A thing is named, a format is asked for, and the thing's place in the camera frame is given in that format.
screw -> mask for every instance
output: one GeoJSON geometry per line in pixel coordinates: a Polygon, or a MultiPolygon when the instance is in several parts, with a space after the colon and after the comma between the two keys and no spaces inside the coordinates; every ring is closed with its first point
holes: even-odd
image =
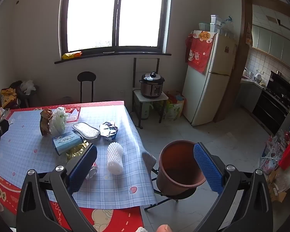
{"type": "Polygon", "coordinates": [[[61,172],[64,169],[64,166],[58,166],[56,167],[57,172],[61,172]]]}
{"type": "Polygon", "coordinates": [[[233,166],[233,165],[227,165],[227,170],[229,170],[229,171],[234,171],[235,170],[235,166],[233,166]]]}
{"type": "Polygon", "coordinates": [[[28,171],[28,175],[33,175],[33,174],[34,174],[34,170],[33,169],[28,171]]]}
{"type": "Polygon", "coordinates": [[[262,173],[263,173],[262,170],[260,170],[260,169],[257,169],[257,170],[256,170],[256,174],[258,174],[258,175],[262,175],[262,173]]]}

plastic bucket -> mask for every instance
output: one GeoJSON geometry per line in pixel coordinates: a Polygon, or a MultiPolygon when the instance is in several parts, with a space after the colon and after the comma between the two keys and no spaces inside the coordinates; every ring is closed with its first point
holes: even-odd
{"type": "Polygon", "coordinates": [[[175,196],[206,181],[193,157],[194,145],[188,140],[176,140],[161,151],[157,187],[164,195],[175,196]]]}

black folding chair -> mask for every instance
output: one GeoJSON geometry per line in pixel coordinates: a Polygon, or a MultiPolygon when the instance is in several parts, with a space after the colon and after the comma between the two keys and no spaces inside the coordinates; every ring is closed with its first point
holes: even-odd
{"type": "Polygon", "coordinates": [[[93,102],[93,82],[96,80],[97,76],[90,72],[90,71],[83,71],[77,76],[77,80],[81,82],[81,99],[80,102],[82,102],[82,91],[83,91],[83,82],[88,81],[91,82],[91,102],[93,102]]]}

tissue box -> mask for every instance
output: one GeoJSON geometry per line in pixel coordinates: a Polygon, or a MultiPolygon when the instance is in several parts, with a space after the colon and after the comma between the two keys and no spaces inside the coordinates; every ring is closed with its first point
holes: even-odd
{"type": "Polygon", "coordinates": [[[83,137],[76,131],[71,131],[53,138],[53,145],[58,155],[82,144],[83,137]]]}

refrigerator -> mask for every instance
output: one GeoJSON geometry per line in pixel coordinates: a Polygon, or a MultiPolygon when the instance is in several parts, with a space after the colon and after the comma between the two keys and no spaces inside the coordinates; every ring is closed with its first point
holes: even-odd
{"type": "Polygon", "coordinates": [[[237,47],[235,40],[215,34],[205,71],[200,73],[191,66],[187,69],[183,114],[191,125],[213,120],[233,69],[237,47]]]}

